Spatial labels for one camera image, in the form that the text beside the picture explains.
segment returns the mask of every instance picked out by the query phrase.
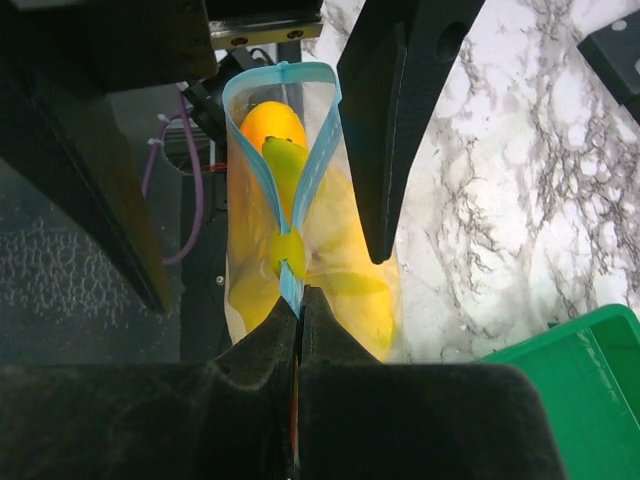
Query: ziplock bag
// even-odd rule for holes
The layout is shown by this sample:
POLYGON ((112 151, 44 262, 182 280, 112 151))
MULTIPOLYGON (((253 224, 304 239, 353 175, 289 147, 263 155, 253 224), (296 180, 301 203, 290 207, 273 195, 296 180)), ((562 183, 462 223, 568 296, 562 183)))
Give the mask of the ziplock bag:
POLYGON ((249 70, 223 92, 229 210, 225 314, 234 343, 268 316, 280 295, 299 316, 307 284, 323 289, 338 322, 376 358, 387 358, 392 347, 401 319, 398 265, 395 253, 381 265, 369 258, 342 137, 340 98, 332 68, 315 62, 249 70), (242 133, 247 115, 270 101, 292 107, 307 145, 278 138, 283 130, 274 115, 265 116, 260 128, 266 135, 257 142, 242 133), (297 165, 301 172, 276 170, 274 158, 291 160, 279 165, 297 165), (283 185, 295 188, 292 204, 281 195, 283 185))

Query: marble surface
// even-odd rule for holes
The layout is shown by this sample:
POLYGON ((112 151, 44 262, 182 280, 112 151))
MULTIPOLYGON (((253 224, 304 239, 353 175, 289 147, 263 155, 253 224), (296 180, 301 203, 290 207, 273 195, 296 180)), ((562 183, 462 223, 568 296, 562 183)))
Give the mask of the marble surface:
MULTIPOLYGON (((335 66, 362 0, 325 1, 335 66)), ((640 0, 487 0, 411 171, 405 360, 467 361, 600 305, 640 314, 640 127, 576 46, 640 0)))

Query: green tray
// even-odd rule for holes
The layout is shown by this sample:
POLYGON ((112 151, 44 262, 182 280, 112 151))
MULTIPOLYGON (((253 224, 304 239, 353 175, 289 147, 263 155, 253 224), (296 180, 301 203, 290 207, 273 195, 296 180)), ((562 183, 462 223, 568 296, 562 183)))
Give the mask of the green tray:
POLYGON ((572 480, 640 479, 640 324, 608 305, 483 362, 527 374, 572 480))

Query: purple cable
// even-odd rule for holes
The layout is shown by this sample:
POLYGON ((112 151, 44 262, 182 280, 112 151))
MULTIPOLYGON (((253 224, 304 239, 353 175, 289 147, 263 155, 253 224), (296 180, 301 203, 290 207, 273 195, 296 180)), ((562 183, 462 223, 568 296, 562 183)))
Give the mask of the purple cable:
POLYGON ((167 131, 167 127, 172 120, 175 120, 178 117, 182 118, 184 134, 187 139, 189 156, 191 157, 191 165, 193 167, 193 181, 196 191, 196 211, 193 215, 193 226, 191 227, 191 235, 189 235, 187 243, 185 243, 184 247, 182 247, 182 249, 174 256, 163 258, 162 263, 164 263, 165 265, 173 265, 174 263, 178 263, 191 251, 196 241, 198 240, 200 227, 202 226, 202 217, 204 215, 204 187, 202 185, 202 172, 200 171, 198 149, 196 147, 196 142, 193 139, 193 132, 191 131, 191 124, 189 123, 189 115, 187 113, 187 106, 184 103, 184 97, 182 96, 182 92, 180 91, 178 91, 178 99, 180 102, 180 110, 172 114, 168 118, 168 122, 162 122, 162 127, 160 127, 160 131, 158 132, 158 139, 160 140, 160 142, 154 142, 154 144, 151 146, 149 160, 147 161, 147 166, 144 170, 144 176, 142 177, 142 196, 146 198, 147 191, 149 190, 149 183, 151 182, 151 173, 153 172, 153 167, 156 163, 158 151, 160 150, 162 142, 164 141, 164 135, 167 131))

